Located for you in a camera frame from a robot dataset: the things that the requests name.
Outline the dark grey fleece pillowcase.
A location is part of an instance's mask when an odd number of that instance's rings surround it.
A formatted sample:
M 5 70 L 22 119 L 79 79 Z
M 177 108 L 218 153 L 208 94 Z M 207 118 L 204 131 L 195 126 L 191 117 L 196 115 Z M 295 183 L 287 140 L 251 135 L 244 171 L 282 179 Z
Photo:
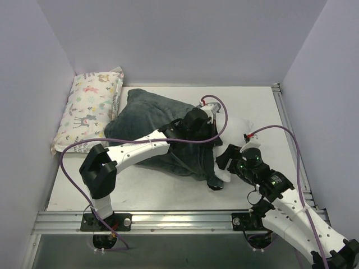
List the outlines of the dark grey fleece pillowcase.
M 139 140 L 170 122 L 184 118 L 194 108 L 177 100 L 166 98 L 143 89 L 127 93 L 127 104 L 119 115 L 108 123 L 106 138 Z M 193 177 L 207 182 L 209 188 L 221 190 L 224 182 L 214 172 L 214 146 L 221 146 L 220 138 L 201 144 L 180 143 L 178 148 L 165 154 L 146 159 L 138 164 L 159 169 L 182 177 Z

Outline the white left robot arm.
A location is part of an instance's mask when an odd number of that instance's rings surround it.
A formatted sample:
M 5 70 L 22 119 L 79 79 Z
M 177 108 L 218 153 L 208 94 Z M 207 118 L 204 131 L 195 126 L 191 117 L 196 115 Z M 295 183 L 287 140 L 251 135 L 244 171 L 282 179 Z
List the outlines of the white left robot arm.
M 217 141 L 216 114 L 219 109 L 218 103 L 206 104 L 135 141 L 107 148 L 102 144 L 93 146 L 79 172 L 96 213 L 94 225 L 100 230 L 112 227 L 111 193 L 121 171 L 151 157 L 178 152 L 190 144 L 212 145 Z

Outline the white pillow insert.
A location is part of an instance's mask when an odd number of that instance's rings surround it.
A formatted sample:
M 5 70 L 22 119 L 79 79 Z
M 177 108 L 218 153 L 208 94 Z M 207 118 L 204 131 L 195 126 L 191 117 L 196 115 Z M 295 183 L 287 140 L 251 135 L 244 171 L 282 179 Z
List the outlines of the white pillow insert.
M 222 130 L 225 122 L 225 115 L 222 113 L 217 113 L 217 129 L 218 132 Z M 221 154 L 225 152 L 229 144 L 233 144 L 235 146 L 244 146 L 245 139 L 243 134 L 250 133 L 253 123 L 248 119 L 243 119 L 240 117 L 232 117 L 228 116 L 227 126 L 224 132 L 220 135 L 220 139 L 222 140 L 221 146 L 215 146 L 213 148 L 214 161 L 216 157 L 219 157 Z M 231 175 L 226 170 L 219 169 L 218 165 L 215 162 L 214 165 L 214 173 L 215 175 L 225 183 L 229 183 L 231 181 Z

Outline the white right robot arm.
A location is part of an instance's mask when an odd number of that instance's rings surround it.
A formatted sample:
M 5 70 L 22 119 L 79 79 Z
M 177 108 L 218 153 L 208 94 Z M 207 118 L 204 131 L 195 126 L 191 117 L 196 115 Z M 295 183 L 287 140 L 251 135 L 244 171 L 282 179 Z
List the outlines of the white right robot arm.
M 305 256 L 312 268 L 358 267 L 358 241 L 326 223 L 286 176 L 263 162 L 258 148 L 229 145 L 215 163 L 261 195 L 248 213 L 255 230 L 274 232 Z

